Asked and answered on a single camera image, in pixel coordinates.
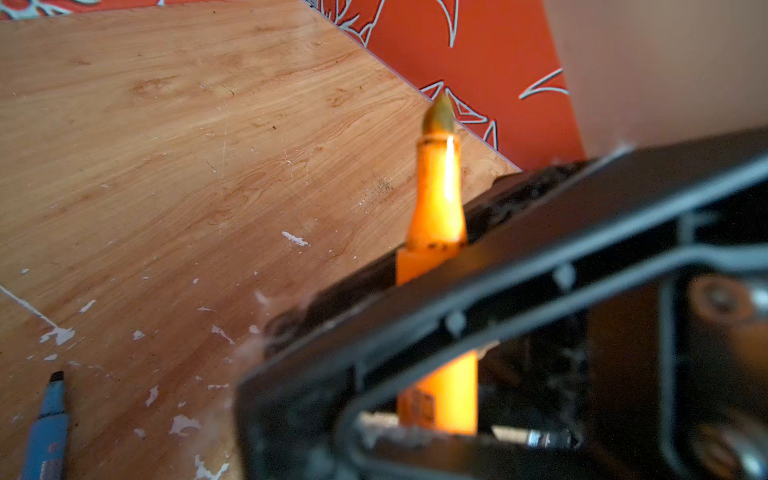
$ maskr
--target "wooden table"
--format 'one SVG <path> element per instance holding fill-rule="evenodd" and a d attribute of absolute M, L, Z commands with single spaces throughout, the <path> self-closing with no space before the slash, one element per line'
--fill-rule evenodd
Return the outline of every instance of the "wooden table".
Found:
<path fill-rule="evenodd" d="M 239 478 L 231 386 L 270 318 L 402 242 L 427 100 L 300 0 L 0 44 L 0 477 L 63 369 L 69 478 Z M 460 135 L 468 200 L 514 168 Z"/>

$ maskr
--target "beige wall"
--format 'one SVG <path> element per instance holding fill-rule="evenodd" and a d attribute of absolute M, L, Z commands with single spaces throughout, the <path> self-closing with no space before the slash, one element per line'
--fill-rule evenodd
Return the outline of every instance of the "beige wall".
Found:
<path fill-rule="evenodd" d="M 544 0 L 588 156 L 768 124 L 767 0 Z"/>

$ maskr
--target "white paint chip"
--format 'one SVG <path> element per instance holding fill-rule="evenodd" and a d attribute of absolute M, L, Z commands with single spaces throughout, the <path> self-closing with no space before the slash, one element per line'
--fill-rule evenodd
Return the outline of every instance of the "white paint chip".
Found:
<path fill-rule="evenodd" d="M 150 405 L 152 405 L 152 402 L 154 402 L 155 400 L 157 400 L 157 396 L 159 395 L 159 392 L 158 392 L 158 390 L 157 390 L 157 389 L 158 389 L 158 387 L 159 387 L 159 385 L 155 385 L 154 387 L 152 387 L 151 389 L 149 389 L 149 398 L 147 399 L 147 401 L 146 401 L 146 402 L 144 402 L 144 404 L 145 404 L 146 406 L 150 406 Z"/>
<path fill-rule="evenodd" d="M 230 467 L 230 464 L 228 462 L 221 465 L 221 468 L 219 468 L 219 471 L 216 472 L 216 475 L 214 475 L 213 472 L 205 468 L 205 462 L 200 460 L 200 456 L 195 455 L 194 466 L 197 467 L 197 471 L 195 472 L 195 480 L 198 480 L 199 478 L 205 478 L 206 480 L 220 480 L 221 475 L 227 471 L 227 469 Z"/>
<path fill-rule="evenodd" d="M 84 306 L 83 308 L 81 308 L 81 309 L 80 309 L 80 313 L 85 313 L 85 312 L 87 312 L 87 311 L 88 311 L 88 309 L 89 309 L 89 308 L 91 308 L 91 306 L 92 306 L 94 303 L 96 303 L 96 300 L 91 300 L 90 302 L 86 303 L 86 304 L 85 304 L 85 306 Z"/>
<path fill-rule="evenodd" d="M 53 327 L 53 330 L 40 337 L 40 343 L 47 342 L 49 338 L 56 335 L 56 345 L 61 345 L 74 336 L 74 329 L 62 329 L 58 325 L 53 323 L 51 319 L 40 313 L 40 310 L 34 308 L 28 301 L 22 300 L 13 294 L 11 290 L 8 290 L 3 285 L 0 285 L 0 291 L 5 295 L 10 296 L 16 303 L 26 308 L 29 312 L 34 313 L 39 318 L 43 319 L 48 325 Z"/>
<path fill-rule="evenodd" d="M 176 415 L 174 417 L 174 424 L 171 426 L 168 433 L 186 437 L 189 434 L 184 433 L 184 429 L 200 429 L 200 422 L 197 419 L 189 419 L 186 415 Z"/>
<path fill-rule="evenodd" d="M 227 342 L 229 342 L 230 344 L 232 344 L 232 345 L 234 345 L 234 344 L 235 344 L 235 341 L 234 341 L 234 340 L 232 340 L 230 337 L 228 337 L 228 336 L 227 336 L 227 334 L 226 334 L 226 333 L 224 333 L 224 330 L 223 330 L 223 329 L 220 329 L 219 327 L 217 327 L 217 326 L 215 326 L 215 325 L 214 325 L 214 326 L 212 326 L 212 327 L 210 328 L 210 332 L 211 332 L 211 333 L 218 333 L 219 335 L 221 335 L 222 337 L 224 337 L 225 339 L 227 339 Z"/>
<path fill-rule="evenodd" d="M 303 238 L 295 237 L 294 235 L 291 235 L 288 232 L 283 232 L 283 237 L 287 238 L 288 240 L 294 242 L 296 245 L 300 247 L 311 247 L 309 243 L 305 242 Z"/>

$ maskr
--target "black plastic object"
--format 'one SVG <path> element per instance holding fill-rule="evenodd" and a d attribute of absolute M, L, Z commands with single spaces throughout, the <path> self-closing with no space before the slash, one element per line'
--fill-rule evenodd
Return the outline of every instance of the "black plastic object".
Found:
<path fill-rule="evenodd" d="M 706 395 L 685 292 L 702 272 L 768 272 L 768 130 L 595 161 L 541 191 L 535 175 L 504 190 L 514 179 L 468 208 L 475 242 L 459 257 L 401 287 L 384 257 L 304 321 L 276 322 L 291 342 L 237 388 L 248 478 L 693 478 L 707 474 L 688 448 L 697 425 L 724 409 L 766 422 Z M 465 319 L 458 334 L 449 316 Z M 470 349 L 564 319 L 587 326 L 583 448 L 359 421 Z"/>

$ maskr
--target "blue highlighter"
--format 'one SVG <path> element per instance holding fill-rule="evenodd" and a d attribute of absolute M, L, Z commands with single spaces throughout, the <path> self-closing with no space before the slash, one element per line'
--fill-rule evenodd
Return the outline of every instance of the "blue highlighter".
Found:
<path fill-rule="evenodd" d="M 69 415 L 64 411 L 64 372 L 51 375 L 38 420 L 32 424 L 22 480 L 61 480 Z"/>

